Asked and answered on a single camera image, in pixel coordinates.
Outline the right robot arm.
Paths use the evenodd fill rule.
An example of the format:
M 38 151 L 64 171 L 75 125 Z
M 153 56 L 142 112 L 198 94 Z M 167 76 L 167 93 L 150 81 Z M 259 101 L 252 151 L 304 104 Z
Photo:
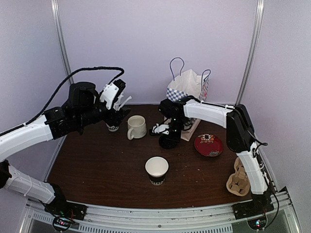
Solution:
M 237 154 L 250 181 L 252 201 L 248 202 L 249 210 L 256 215 L 265 210 L 273 210 L 273 192 L 259 153 L 259 147 L 263 143 L 256 139 L 252 121 L 243 104 L 220 105 L 186 96 L 178 101 L 165 99 L 160 102 L 158 110 L 170 123 L 156 124 L 150 129 L 150 133 L 160 135 L 159 144 L 164 149 L 172 149 L 179 144 L 184 124 L 190 118 L 225 128 L 226 145 Z

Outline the black plastic cup lid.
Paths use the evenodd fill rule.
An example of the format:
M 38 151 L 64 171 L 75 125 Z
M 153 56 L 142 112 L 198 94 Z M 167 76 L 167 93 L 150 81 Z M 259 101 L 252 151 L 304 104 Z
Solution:
M 158 142 L 159 142 L 159 145 L 166 150 L 173 149 L 178 145 L 178 142 L 169 140 L 165 136 L 161 136 Z

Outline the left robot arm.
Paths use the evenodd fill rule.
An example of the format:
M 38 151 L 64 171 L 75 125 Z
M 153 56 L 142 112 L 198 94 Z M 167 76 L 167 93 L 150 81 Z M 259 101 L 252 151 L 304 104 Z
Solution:
M 69 97 L 61 107 L 44 111 L 31 123 L 25 123 L 9 133 L 0 135 L 0 186 L 50 204 L 60 216 L 70 211 L 62 190 L 55 184 L 40 182 L 18 170 L 8 157 L 41 142 L 56 140 L 71 132 L 83 134 L 84 127 L 104 121 L 117 127 L 129 114 L 126 107 L 114 108 L 121 98 L 126 83 L 118 79 L 107 84 L 101 93 L 90 82 L 79 82 L 69 87 Z

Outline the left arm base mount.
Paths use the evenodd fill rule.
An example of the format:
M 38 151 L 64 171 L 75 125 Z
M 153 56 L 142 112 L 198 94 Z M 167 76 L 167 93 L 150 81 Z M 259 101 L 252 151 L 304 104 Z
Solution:
M 77 225 L 77 220 L 84 220 L 87 206 L 68 201 L 41 202 L 44 210 L 53 216 L 52 226 L 58 232 L 64 232 L 70 227 Z

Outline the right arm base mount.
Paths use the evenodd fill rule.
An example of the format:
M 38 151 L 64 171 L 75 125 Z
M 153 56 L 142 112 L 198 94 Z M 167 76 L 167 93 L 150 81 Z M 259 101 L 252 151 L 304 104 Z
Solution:
M 246 218 L 250 229 L 260 231 L 268 226 L 267 213 L 274 210 L 274 205 L 269 203 L 262 206 L 251 200 L 234 204 L 232 209 L 236 220 Z

